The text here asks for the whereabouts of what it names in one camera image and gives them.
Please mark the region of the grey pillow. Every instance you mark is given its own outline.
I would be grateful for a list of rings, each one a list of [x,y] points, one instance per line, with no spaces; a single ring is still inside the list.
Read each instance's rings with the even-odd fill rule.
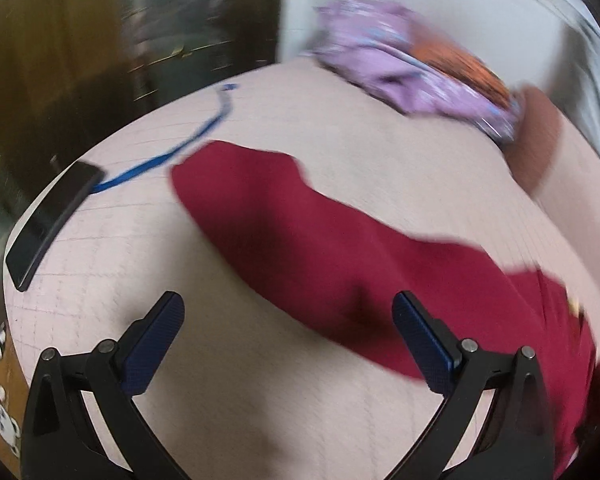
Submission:
[[[550,97],[600,158],[600,32],[586,18],[568,29]]]

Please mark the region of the brown wooden glass cabinet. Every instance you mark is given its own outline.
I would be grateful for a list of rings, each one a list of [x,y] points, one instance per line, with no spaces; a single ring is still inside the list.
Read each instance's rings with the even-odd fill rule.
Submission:
[[[0,0],[0,284],[12,225],[75,159],[274,61],[279,1]]]

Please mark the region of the purple floral cloth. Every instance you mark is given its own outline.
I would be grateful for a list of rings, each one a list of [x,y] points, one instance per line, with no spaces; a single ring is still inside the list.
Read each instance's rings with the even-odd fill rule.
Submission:
[[[499,144],[515,140],[524,111],[518,94],[507,88],[506,110],[411,56],[412,21],[420,18],[437,28],[417,12],[377,0],[335,0],[315,12],[311,53],[346,81],[405,115],[449,117],[468,122]]]

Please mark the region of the black smartphone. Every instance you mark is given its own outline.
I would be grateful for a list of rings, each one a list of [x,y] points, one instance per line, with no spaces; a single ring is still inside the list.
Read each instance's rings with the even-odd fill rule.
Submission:
[[[29,288],[60,230],[104,177],[104,170],[78,160],[36,206],[6,255],[7,270],[18,292]]]

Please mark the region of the orange black patterned cloth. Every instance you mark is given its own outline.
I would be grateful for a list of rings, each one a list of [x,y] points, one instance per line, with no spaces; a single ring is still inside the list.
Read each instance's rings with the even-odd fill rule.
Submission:
[[[467,84],[493,104],[509,109],[510,93],[506,85],[475,55],[420,18],[412,21],[412,35],[411,56]]]

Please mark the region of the pink quilted bed cover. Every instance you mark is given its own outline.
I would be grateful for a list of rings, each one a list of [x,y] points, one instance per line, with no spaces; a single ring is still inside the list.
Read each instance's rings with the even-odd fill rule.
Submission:
[[[307,58],[230,98],[207,140],[88,198],[26,292],[6,286],[24,376],[173,290],[184,324],[137,405],[191,477],[379,479],[441,401],[391,321],[411,289],[483,348],[535,348],[556,408],[583,410],[600,288],[482,132]]]

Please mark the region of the dark red knit sweater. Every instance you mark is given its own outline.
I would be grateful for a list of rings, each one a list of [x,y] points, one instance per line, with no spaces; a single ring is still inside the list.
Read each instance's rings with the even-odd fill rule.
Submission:
[[[558,281],[537,268],[505,271],[478,248],[391,229],[310,188],[283,153],[214,141],[174,166],[171,182],[258,295],[388,370],[425,380],[392,320],[399,292],[486,350],[532,347],[548,394],[554,473],[567,468],[600,367],[590,326]]]

